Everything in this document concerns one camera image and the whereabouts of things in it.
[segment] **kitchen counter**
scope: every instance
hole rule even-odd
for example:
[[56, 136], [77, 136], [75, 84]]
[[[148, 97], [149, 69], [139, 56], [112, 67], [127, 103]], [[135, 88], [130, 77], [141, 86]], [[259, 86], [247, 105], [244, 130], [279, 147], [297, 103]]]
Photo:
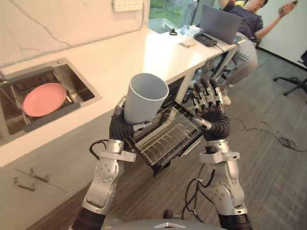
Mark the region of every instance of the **kitchen counter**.
[[[192, 34], [197, 31], [197, 28], [191, 28]], [[200, 43], [191, 48], [184, 48], [178, 42], [186, 37], [188, 36], [157, 34], [148, 28], [142, 28], [140, 31], [47, 54], [3, 68], [4, 74], [10, 74], [66, 57], [102, 99], [1, 146], [0, 166], [3, 167], [112, 110], [126, 94], [129, 81], [135, 74], [147, 72], [172, 83], [188, 73], [189, 77], [192, 77], [191, 73], [204, 65], [207, 59], [222, 53], [217, 47], [208, 48]], [[236, 47], [221, 41], [218, 45], [224, 51]]]

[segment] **stainless steel sink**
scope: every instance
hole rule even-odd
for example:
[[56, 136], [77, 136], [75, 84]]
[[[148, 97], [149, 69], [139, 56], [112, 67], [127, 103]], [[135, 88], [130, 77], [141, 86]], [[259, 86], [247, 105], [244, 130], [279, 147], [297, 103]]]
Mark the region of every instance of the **stainless steel sink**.
[[[97, 91], [66, 59], [44, 63], [7, 75], [0, 85], [0, 145], [101, 99]], [[37, 86], [56, 82], [66, 89], [63, 106], [44, 117], [30, 117], [22, 110], [27, 94]]]

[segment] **window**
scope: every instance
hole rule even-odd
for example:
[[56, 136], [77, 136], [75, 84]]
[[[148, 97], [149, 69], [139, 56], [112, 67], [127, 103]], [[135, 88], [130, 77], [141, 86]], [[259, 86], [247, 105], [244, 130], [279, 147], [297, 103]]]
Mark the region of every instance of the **window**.
[[180, 28], [184, 9], [189, 0], [151, 0], [149, 28], [164, 33]]

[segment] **robotic arm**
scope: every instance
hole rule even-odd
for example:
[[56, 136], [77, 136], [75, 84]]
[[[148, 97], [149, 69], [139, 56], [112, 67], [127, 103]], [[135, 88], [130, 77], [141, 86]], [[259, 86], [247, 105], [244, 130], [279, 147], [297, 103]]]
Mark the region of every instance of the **robotic arm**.
[[251, 230], [244, 204], [244, 192], [238, 179], [239, 168], [236, 161], [240, 154], [230, 151], [225, 140], [230, 134], [230, 121], [224, 115], [221, 91], [212, 79], [210, 84], [204, 79], [201, 83], [205, 92], [201, 91], [197, 83], [194, 84], [197, 95], [192, 95], [192, 100], [197, 117], [192, 121], [203, 130], [208, 142], [206, 151], [200, 154], [200, 159], [202, 163], [211, 164], [215, 169], [210, 191], [221, 227]]
[[82, 209], [69, 230], [100, 230], [115, 197], [116, 186], [123, 174], [123, 161], [134, 162], [136, 154], [124, 151], [124, 139], [151, 123], [129, 125], [124, 120], [123, 97], [112, 116], [106, 149], [99, 151], [94, 179], [82, 202]]
[[[244, 205], [244, 192], [239, 184], [237, 160], [239, 153], [229, 150], [226, 137], [230, 134], [230, 122], [224, 115], [221, 91], [214, 81], [210, 84], [202, 80], [205, 91], [198, 84], [197, 92], [191, 94], [196, 117], [192, 121], [198, 125], [208, 142], [206, 151], [200, 154], [203, 163], [211, 164], [215, 169], [210, 185], [213, 203], [219, 214], [222, 228], [251, 230]], [[106, 149], [99, 152], [99, 161], [95, 168], [94, 180], [83, 200], [82, 209], [69, 230], [100, 230], [115, 197], [116, 186], [123, 173], [122, 161], [134, 162], [136, 155], [123, 150], [124, 139], [134, 132], [146, 128], [150, 123], [129, 125], [124, 121], [123, 107], [125, 97], [117, 104], [112, 116]], [[185, 220], [142, 220], [120, 225], [114, 229], [146, 230], [153, 228], [179, 227], [185, 229], [217, 229], [204, 223]]]

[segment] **white cup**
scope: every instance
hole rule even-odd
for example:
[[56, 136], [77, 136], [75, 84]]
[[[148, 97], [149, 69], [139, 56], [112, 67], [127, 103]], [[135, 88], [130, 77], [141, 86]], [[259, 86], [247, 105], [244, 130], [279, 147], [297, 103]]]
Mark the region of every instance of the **white cup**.
[[168, 86], [159, 77], [140, 73], [129, 83], [124, 117], [128, 124], [151, 121], [168, 96]]

